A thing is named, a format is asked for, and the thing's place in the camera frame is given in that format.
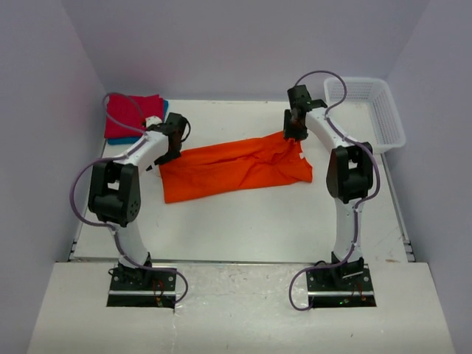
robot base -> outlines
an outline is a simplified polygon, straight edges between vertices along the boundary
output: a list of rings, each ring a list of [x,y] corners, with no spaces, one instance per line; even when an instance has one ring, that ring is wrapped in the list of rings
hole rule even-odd
[[[312,308],[375,307],[369,267],[351,277],[340,277],[333,269],[307,272],[308,304]]]
[[[128,268],[118,263],[111,275],[108,307],[174,308],[176,276],[165,271]]]

light purple wall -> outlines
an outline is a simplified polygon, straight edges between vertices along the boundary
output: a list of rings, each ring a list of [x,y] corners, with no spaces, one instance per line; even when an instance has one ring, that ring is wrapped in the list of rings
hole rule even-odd
[[[407,135],[388,155],[457,353],[472,353],[472,1],[434,0],[388,82]]]
[[[386,77],[428,0],[63,4],[109,91],[258,100],[314,69]]]
[[[99,153],[104,90],[58,0],[3,1],[0,51],[0,353],[15,354],[77,230],[69,185]]]

orange cloth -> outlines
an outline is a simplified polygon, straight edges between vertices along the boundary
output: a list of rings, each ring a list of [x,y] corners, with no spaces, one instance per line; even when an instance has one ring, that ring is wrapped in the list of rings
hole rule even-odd
[[[313,179],[300,143],[285,141],[282,132],[185,150],[159,169],[166,203]]]

plastic basket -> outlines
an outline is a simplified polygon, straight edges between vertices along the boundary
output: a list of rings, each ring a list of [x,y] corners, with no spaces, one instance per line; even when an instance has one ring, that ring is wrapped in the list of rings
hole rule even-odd
[[[388,84],[368,77],[343,80],[347,97],[330,112],[331,118],[353,138],[369,142],[374,153],[404,146],[405,133]],[[344,93],[342,84],[334,77],[324,81],[324,92],[328,105],[338,102]]]

red towel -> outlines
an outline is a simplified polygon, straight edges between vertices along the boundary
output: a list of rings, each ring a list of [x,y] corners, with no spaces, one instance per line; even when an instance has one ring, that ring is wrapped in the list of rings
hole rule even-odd
[[[164,100],[158,95],[141,97],[130,96],[142,110],[143,117],[139,115],[136,106],[126,97],[118,94],[112,94],[108,101],[106,111],[117,121],[134,128],[145,129],[145,119],[150,116],[158,116],[163,119]],[[105,139],[128,138],[131,136],[140,136],[136,131],[130,131],[124,127],[113,123],[110,119],[106,120]]]
[[[300,142],[283,133],[185,150],[159,166],[166,203],[208,195],[312,181]]]

